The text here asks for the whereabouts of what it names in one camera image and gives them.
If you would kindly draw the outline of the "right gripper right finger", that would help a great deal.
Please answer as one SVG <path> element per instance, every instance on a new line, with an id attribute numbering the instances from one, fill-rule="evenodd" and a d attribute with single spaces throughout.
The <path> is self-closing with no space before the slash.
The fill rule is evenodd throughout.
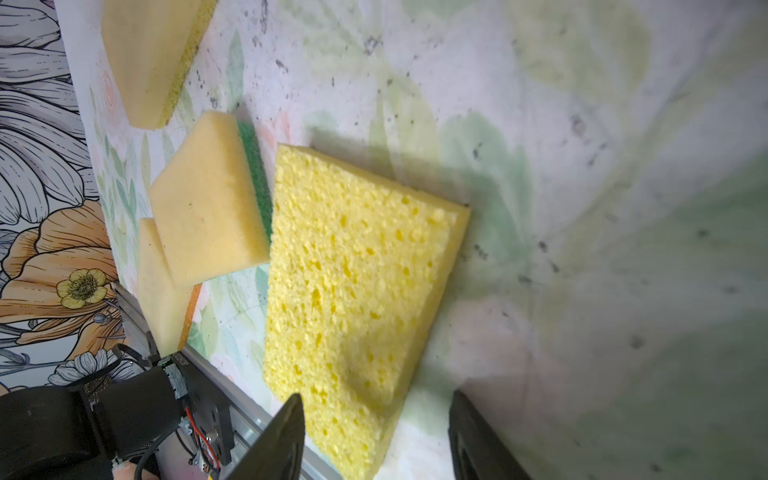
<path id="1" fill-rule="evenodd" d="M 530 480 L 471 400 L 455 390 L 448 437 L 456 480 Z"/>

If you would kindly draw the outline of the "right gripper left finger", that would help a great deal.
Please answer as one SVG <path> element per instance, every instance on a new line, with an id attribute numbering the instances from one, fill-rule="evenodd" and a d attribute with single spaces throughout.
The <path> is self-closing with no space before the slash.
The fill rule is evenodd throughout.
<path id="1" fill-rule="evenodd" d="M 294 393 L 249 447 L 228 479 L 297 480 L 302 470 L 305 434 L 302 397 Z"/>

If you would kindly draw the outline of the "speckled yellow sponge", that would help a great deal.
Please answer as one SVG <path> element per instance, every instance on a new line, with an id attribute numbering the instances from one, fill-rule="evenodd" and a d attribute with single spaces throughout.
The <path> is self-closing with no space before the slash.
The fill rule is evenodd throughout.
<path id="1" fill-rule="evenodd" d="M 342 477 L 380 469 L 470 211 L 316 150 L 276 158 L 263 377 Z"/>

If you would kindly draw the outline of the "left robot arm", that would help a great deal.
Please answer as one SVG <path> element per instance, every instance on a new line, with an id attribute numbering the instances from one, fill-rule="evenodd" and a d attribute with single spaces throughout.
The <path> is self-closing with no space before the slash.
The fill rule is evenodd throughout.
<path id="1" fill-rule="evenodd" d="M 177 367 L 104 386 L 39 386 L 1 398 L 4 479 L 152 479 L 149 465 L 177 431 L 188 394 Z"/>

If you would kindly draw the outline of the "tan yellow sponge lower left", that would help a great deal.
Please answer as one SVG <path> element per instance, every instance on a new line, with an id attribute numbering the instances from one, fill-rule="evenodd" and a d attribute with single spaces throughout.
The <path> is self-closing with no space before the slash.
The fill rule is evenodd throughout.
<path id="1" fill-rule="evenodd" d="M 138 226 L 136 297 L 159 355 L 165 357 L 186 344 L 201 284 L 175 284 L 154 219 L 141 218 Z"/>

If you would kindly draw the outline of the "tan yellow sponge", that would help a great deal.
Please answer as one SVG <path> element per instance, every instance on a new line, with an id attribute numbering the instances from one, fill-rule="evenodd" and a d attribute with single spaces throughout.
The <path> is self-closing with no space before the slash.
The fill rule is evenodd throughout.
<path id="1" fill-rule="evenodd" d="M 138 226 L 136 297 L 159 355 L 165 357 L 186 344 L 201 284 L 175 284 L 154 219 L 141 218 Z"/>
<path id="2" fill-rule="evenodd" d="M 105 52 L 132 127 L 167 125 L 216 6 L 188 0 L 103 3 Z"/>
<path id="3" fill-rule="evenodd" d="M 270 260 L 272 199 L 253 127 L 205 111 L 153 181 L 149 199 L 178 284 Z"/>

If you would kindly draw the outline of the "tan yellow sponge middle left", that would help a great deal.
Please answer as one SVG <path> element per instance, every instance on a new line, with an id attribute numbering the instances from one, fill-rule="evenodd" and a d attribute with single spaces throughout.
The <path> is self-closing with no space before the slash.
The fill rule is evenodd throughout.
<path id="1" fill-rule="evenodd" d="M 253 127 L 205 111 L 153 181 L 149 199 L 178 284 L 270 260 L 272 199 Z"/>

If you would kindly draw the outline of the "tan yellow sponge upper left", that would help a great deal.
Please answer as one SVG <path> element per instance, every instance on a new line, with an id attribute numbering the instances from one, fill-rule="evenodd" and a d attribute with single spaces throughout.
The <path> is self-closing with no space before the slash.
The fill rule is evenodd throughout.
<path id="1" fill-rule="evenodd" d="M 188 0 L 103 3 L 105 52 L 132 127 L 167 125 L 216 6 Z"/>

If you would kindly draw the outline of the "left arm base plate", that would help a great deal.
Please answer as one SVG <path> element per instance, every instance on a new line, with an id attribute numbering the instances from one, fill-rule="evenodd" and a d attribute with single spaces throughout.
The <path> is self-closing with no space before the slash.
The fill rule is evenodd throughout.
<path id="1" fill-rule="evenodd" d="M 201 438 L 212 466 L 216 470 L 232 462 L 235 446 L 230 415 L 230 402 L 223 391 L 200 368 L 181 352 L 171 356 L 187 387 L 186 407 L 194 423 L 193 432 Z"/>

